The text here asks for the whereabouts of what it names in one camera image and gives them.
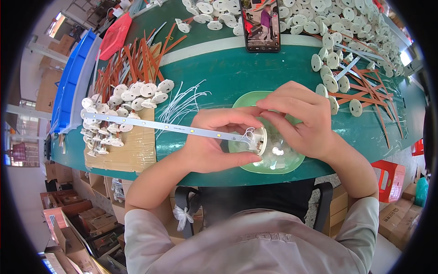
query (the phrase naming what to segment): white sleeve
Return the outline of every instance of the white sleeve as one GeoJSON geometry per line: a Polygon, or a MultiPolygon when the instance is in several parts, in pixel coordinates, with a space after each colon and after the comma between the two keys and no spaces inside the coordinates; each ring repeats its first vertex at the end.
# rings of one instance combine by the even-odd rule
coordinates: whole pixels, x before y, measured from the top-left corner
{"type": "Polygon", "coordinates": [[[128,273],[143,274],[175,245],[158,218],[147,210],[125,215],[125,256],[128,273]]]}
{"type": "Polygon", "coordinates": [[[350,208],[335,240],[356,254],[365,268],[371,268],[379,226],[379,201],[365,197],[356,201],[350,208]]]}

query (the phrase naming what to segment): white plastic bag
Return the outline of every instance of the white plastic bag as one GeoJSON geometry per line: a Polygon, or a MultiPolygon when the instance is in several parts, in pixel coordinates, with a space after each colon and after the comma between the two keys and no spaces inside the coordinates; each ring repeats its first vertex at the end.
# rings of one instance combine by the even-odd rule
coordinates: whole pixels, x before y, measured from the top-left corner
{"type": "Polygon", "coordinates": [[[185,207],[184,210],[179,208],[177,205],[175,205],[175,208],[173,209],[173,215],[177,220],[180,222],[178,223],[178,231],[182,231],[184,227],[186,226],[186,220],[189,220],[189,222],[193,223],[192,216],[187,213],[188,209],[185,207]]]}

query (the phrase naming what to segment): hand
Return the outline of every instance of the hand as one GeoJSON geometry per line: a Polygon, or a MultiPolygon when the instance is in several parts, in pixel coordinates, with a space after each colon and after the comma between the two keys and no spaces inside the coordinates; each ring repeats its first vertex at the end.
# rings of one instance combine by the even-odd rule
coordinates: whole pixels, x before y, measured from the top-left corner
{"type": "MultiPolygon", "coordinates": [[[[224,108],[200,110],[193,118],[191,126],[220,132],[243,134],[247,128],[260,128],[262,122],[255,117],[263,110],[257,107],[224,108]]],[[[188,135],[180,152],[190,171],[209,173],[232,167],[259,162],[261,157],[252,152],[224,153],[220,139],[188,135]]]]}
{"type": "Polygon", "coordinates": [[[256,105],[265,109],[260,116],[273,124],[297,152],[322,159],[335,145],[329,100],[305,86],[287,82],[256,105]],[[292,125],[284,115],[268,110],[290,114],[303,122],[292,125]]]}

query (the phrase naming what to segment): phone screen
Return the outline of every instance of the phone screen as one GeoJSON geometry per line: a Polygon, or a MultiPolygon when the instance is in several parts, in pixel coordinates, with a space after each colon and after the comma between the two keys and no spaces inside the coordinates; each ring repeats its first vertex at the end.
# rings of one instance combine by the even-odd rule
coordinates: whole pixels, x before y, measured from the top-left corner
{"type": "Polygon", "coordinates": [[[249,52],[279,52],[280,28],[277,0],[239,0],[249,52]]]}

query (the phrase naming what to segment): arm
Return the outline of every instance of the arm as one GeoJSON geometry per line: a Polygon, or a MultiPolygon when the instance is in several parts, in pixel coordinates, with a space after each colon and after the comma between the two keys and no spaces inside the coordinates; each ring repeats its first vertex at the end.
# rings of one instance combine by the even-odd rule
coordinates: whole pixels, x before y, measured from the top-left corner
{"type": "MultiPolygon", "coordinates": [[[[248,127],[259,128],[263,125],[255,118],[260,112],[257,107],[200,110],[191,126],[243,133],[248,127]]],[[[251,152],[224,153],[219,144],[218,139],[188,135],[182,149],[147,168],[133,182],[126,195],[126,212],[140,208],[154,213],[153,209],[189,172],[209,173],[261,160],[251,152]]]]}
{"type": "Polygon", "coordinates": [[[257,106],[277,110],[302,120],[291,125],[282,115],[264,111],[270,121],[297,152],[329,164],[338,174],[348,195],[354,199],[378,198],[377,178],[370,163],[352,146],[331,130],[330,103],[296,82],[288,82],[257,106]]]}

